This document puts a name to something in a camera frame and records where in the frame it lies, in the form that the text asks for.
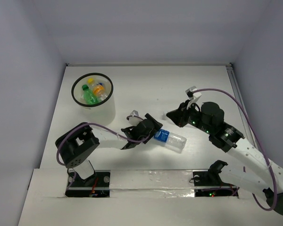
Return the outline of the yellow cap orange label bottle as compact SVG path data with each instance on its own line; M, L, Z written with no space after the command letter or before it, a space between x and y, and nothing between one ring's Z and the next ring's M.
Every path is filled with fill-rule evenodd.
M105 100L108 96L105 88L98 83L95 79L89 78L87 81L89 88L92 90L93 94L101 101Z

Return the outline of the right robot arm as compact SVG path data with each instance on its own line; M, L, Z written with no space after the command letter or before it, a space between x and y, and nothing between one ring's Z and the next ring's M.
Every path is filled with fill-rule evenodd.
M207 133L209 141L245 167L236 169L224 161L214 162L208 170L208 180L214 185L236 185L264 199L269 206L283 216L283 168L266 159L235 127L224 122L224 111L214 102L201 106L187 100L178 109L166 114L175 125L187 124Z

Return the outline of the blue label clear bottle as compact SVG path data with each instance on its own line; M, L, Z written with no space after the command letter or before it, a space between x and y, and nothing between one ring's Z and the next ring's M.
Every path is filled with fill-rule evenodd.
M187 138L164 129L160 129L156 132L153 138L158 141L161 146L177 153L183 151L187 142Z

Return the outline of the green plastic bottle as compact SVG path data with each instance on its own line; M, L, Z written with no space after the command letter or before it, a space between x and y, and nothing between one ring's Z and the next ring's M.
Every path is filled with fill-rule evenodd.
M83 91L83 98L88 105L95 105L99 103L98 99L96 98L94 93L90 90L88 85L85 84L82 85L82 91Z

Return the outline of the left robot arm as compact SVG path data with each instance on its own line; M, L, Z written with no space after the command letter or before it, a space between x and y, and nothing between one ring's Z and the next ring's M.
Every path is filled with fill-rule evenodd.
M121 129L121 132L94 122L82 122L56 140L56 160L70 172L72 182L80 181L84 186L90 186L96 174L88 160L93 151L102 148L133 149L141 143L146 144L162 126L148 113L136 125Z

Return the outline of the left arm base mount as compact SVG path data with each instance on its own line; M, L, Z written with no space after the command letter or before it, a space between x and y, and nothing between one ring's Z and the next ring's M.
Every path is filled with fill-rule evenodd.
M68 169L66 197L76 198L108 198L110 197L110 171L95 171L93 175L82 179L74 170Z

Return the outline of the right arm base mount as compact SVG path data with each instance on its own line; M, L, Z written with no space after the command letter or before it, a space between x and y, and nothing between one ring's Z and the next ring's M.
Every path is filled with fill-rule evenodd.
M196 197L239 197L237 186L225 183L221 180L219 174L228 164L217 160L209 169L194 171L190 184L194 185Z

